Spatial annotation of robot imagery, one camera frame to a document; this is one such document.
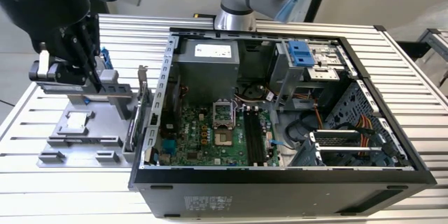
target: blue cable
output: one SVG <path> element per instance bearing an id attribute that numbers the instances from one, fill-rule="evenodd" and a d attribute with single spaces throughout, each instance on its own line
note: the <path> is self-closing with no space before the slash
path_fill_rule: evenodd
<path id="1" fill-rule="evenodd" d="M 282 145 L 284 147 L 286 147 L 288 149 L 290 149 L 290 150 L 294 150 L 296 148 L 292 148 L 292 147 L 289 147 L 289 145 L 286 145 L 286 143 L 285 142 L 281 142 L 281 141 L 277 141 L 277 140 L 269 140 L 269 143 L 270 144 L 276 144 L 276 145 Z"/>

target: white label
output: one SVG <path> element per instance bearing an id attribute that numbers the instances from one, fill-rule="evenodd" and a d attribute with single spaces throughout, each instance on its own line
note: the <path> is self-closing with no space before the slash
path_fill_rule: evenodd
<path id="1" fill-rule="evenodd" d="M 269 91 L 269 94 L 265 96 L 265 99 L 270 102 L 273 98 L 273 93 Z"/>
<path id="2" fill-rule="evenodd" d="M 229 45 L 197 44 L 194 47 L 194 56 L 232 58 L 232 48 Z"/>

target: small white component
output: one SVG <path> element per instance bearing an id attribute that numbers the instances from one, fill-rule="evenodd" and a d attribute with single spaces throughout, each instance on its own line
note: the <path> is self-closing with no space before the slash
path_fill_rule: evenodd
<path id="1" fill-rule="evenodd" d="M 273 99 L 273 93 L 269 91 L 268 95 L 265 96 L 265 99 L 270 102 Z"/>

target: slotted aluminum surface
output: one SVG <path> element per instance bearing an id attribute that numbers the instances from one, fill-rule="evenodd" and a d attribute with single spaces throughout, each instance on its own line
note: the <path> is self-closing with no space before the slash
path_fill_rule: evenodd
<path id="1" fill-rule="evenodd" d="M 101 46 L 109 50 L 120 82 L 137 88 L 136 70 L 145 65 L 157 83 L 169 27 L 212 28 L 210 19 L 102 15 Z M 344 36 L 420 152 L 437 186 L 369 217 L 342 219 L 209 219 L 209 222 L 445 223 L 448 218 L 446 100 L 406 60 L 386 33 L 372 26 L 258 21 L 260 32 Z M 0 223 L 93 223 L 154 221 L 136 192 L 128 191 L 128 168 L 38 168 L 44 149 L 68 99 L 28 88 L 0 127 Z"/>

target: green circuit board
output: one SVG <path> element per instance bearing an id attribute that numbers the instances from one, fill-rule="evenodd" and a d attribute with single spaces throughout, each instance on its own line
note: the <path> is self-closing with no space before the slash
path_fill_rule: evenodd
<path id="1" fill-rule="evenodd" d="M 258 113 L 261 124 L 260 131 L 272 132 L 269 114 L 266 111 Z M 180 119 L 180 130 L 176 141 L 176 154 L 170 156 L 172 166 L 248 166 L 246 143 L 244 137 L 244 118 L 242 112 L 234 113 L 234 128 L 228 131 L 230 134 L 230 143 L 221 142 L 214 138 L 222 132 L 222 129 L 213 129 L 213 108 L 182 108 Z M 262 135 L 262 144 L 265 141 L 265 132 Z M 277 166 L 277 153 L 273 147 L 273 156 L 266 160 L 268 166 Z"/>

